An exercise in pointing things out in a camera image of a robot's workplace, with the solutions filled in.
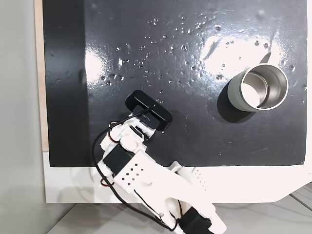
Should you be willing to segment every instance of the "gray floor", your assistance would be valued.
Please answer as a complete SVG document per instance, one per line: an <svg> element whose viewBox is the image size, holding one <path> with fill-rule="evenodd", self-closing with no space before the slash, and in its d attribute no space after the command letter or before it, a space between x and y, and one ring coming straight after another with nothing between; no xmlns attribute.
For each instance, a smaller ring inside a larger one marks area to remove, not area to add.
<svg viewBox="0 0 312 234"><path fill-rule="evenodd" d="M293 193L312 207L312 184ZM225 234L309 234L312 212L287 196L275 203L215 204ZM123 205L77 204L48 234L170 233Z"/></svg>

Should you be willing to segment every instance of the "cable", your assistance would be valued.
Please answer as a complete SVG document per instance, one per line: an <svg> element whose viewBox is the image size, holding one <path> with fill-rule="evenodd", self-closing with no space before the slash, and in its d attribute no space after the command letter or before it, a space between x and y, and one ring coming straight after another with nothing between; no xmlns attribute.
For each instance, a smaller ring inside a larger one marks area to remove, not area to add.
<svg viewBox="0 0 312 234"><path fill-rule="evenodd" d="M182 212L182 206L181 206L180 200L178 200L178 203L179 203L179 208L180 208L180 215L181 215L181 218L182 218L183 212Z"/></svg>
<svg viewBox="0 0 312 234"><path fill-rule="evenodd" d="M134 190L134 191L135 191L136 195L138 195L138 197L145 203L145 205L157 214L157 212L149 204L146 203L146 201L141 197L141 195L138 194L136 192L136 190Z"/></svg>
<svg viewBox="0 0 312 234"><path fill-rule="evenodd" d="M100 139L100 137L102 135L104 135L105 133L107 133L109 130L113 129L115 126L119 125L119 124L123 124L125 121L131 119L131 118L134 118L134 117L137 117L139 115L142 115L142 114L145 114L147 112L149 112L150 110L152 110L154 108L154 106L152 108L148 108L148 109L145 109L143 111L140 111L138 112L137 114L135 115L132 115L132 116L129 116L125 119L123 119L122 121L116 123L116 124L113 124L111 125L109 128L103 130L94 140L93 144L92 144L92 148L91 148L91 157L92 157L92 160L93 160L93 163L98 171L98 173L101 175L101 177L103 178L103 180L105 181L105 183L108 185L108 187L112 190L113 194L118 198L119 201L121 201L122 204L124 204L126 207L128 207L129 209L151 219L152 221L154 221L155 223L159 224L161 227L165 228L165 229L168 229L169 231L173 232L176 227L177 227L177 224L178 222L175 223L175 226L173 228L170 228L168 227L166 224L160 222L158 219L154 218L153 216L133 207L132 205L130 205L129 203L127 203L125 200L123 200L119 194L117 193L117 191L115 190L115 188L111 185L111 183L108 181L108 179L105 177L105 175L103 174L103 172L101 171L101 169L99 168L98 166L98 163L97 163L97 160L96 160L96 157L95 157L95 154L94 154L94 150L95 150L95 146L96 146L96 143L97 141Z"/></svg>

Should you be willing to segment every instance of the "red wire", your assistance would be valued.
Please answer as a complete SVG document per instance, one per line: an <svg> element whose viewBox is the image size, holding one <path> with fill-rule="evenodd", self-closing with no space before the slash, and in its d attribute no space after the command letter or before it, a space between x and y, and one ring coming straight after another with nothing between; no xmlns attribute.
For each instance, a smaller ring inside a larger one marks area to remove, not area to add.
<svg viewBox="0 0 312 234"><path fill-rule="evenodd" d="M112 122L109 124L109 126L111 126L111 125L114 124L114 123L116 124L116 123L118 123L118 122L117 122L117 121L112 121ZM108 138L109 138L113 143L118 144L119 141L114 140L114 139L111 137L110 132L111 132L111 130L110 130L110 131L108 132L108 134L107 134Z"/></svg>
<svg viewBox="0 0 312 234"><path fill-rule="evenodd" d="M104 186L104 187L108 187L108 185L104 184L103 181L104 181L104 179L101 179L101 185Z"/></svg>

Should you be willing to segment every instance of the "white robotic arm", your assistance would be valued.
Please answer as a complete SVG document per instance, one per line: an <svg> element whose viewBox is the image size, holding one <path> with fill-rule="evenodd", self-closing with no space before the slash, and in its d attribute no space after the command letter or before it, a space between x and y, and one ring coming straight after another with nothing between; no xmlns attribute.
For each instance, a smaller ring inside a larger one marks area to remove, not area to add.
<svg viewBox="0 0 312 234"><path fill-rule="evenodd" d="M175 227L177 234L223 234L226 226L209 202L208 183L200 169L177 162L165 168L145 153L143 141L154 132L137 117L108 132L100 144L105 151L98 163L103 174L115 174L116 185L134 195L171 229Z"/></svg>

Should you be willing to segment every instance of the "stainless steel cup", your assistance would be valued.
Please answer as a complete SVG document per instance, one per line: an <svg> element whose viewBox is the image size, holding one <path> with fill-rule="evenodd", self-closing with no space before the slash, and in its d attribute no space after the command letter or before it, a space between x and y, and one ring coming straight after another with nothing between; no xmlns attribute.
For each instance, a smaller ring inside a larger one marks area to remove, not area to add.
<svg viewBox="0 0 312 234"><path fill-rule="evenodd" d="M279 106L287 96L288 80L278 67L268 64L268 53L259 65L232 78L228 87L231 104L241 111L267 111Z"/></svg>

